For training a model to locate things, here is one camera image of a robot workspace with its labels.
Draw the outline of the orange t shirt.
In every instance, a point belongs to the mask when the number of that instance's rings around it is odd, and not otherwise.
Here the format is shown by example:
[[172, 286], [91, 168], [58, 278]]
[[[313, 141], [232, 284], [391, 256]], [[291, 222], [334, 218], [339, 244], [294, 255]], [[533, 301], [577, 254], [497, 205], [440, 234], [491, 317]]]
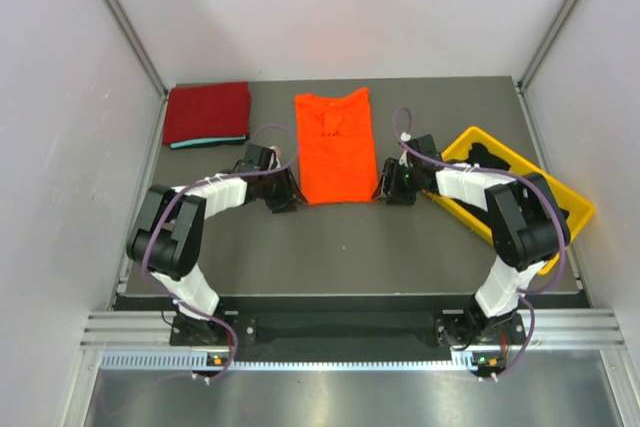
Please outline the orange t shirt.
[[311, 205], [369, 203], [378, 183], [369, 89], [295, 97], [300, 187]]

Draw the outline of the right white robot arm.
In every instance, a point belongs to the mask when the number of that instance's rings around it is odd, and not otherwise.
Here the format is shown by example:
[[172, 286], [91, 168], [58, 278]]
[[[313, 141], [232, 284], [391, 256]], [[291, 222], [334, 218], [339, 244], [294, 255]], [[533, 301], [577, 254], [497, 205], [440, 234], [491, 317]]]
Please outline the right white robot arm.
[[400, 136], [402, 154], [388, 158], [372, 197], [412, 206], [420, 192], [451, 199], [491, 232], [496, 259], [462, 315], [444, 324], [441, 338], [457, 350], [498, 336], [534, 276], [571, 239], [562, 209], [544, 175], [511, 173], [481, 143], [467, 157], [446, 162], [430, 135]]

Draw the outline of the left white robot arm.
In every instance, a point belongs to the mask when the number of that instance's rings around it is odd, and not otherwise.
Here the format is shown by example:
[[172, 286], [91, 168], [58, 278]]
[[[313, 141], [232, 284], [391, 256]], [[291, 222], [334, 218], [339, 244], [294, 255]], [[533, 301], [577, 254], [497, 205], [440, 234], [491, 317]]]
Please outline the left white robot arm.
[[176, 310], [172, 328], [189, 345], [234, 342], [220, 296], [199, 266], [204, 224], [256, 200], [273, 213], [294, 211], [307, 202], [278, 149], [252, 143], [231, 170], [188, 186], [154, 185], [144, 197], [126, 254], [171, 298]]

